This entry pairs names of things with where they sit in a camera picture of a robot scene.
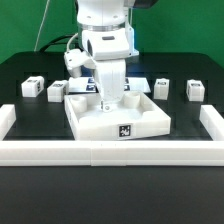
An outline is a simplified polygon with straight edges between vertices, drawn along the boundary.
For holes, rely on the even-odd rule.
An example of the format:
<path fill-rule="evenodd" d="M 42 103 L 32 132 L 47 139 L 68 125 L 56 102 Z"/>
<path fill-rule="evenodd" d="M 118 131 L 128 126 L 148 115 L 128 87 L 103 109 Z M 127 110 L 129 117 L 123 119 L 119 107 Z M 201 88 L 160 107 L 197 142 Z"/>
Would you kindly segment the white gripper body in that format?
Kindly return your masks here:
<path fill-rule="evenodd" d="M 125 75 L 124 59 L 95 62 L 94 80 L 104 103 L 121 100 L 124 94 Z"/>

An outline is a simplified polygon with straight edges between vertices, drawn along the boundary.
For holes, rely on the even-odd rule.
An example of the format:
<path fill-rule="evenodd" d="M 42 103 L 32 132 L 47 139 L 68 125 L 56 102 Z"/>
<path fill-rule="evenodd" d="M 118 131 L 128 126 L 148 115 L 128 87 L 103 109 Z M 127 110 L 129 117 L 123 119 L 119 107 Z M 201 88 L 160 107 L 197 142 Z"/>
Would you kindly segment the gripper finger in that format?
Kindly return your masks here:
<path fill-rule="evenodd" d="M 108 102 L 101 102 L 101 110 L 105 113 L 111 112 L 113 110 L 112 104 Z"/>

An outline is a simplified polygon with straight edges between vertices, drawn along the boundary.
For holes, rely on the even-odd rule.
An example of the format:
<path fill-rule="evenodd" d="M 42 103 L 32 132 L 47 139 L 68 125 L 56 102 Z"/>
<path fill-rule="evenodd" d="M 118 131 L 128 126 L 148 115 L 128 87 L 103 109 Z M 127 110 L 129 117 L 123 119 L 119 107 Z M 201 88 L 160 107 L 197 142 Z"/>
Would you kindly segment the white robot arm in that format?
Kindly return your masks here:
<path fill-rule="evenodd" d="M 109 112 L 124 95 L 125 59 L 137 53 L 128 11 L 151 8 L 158 0 L 76 1 L 81 47 L 93 63 L 101 108 Z"/>

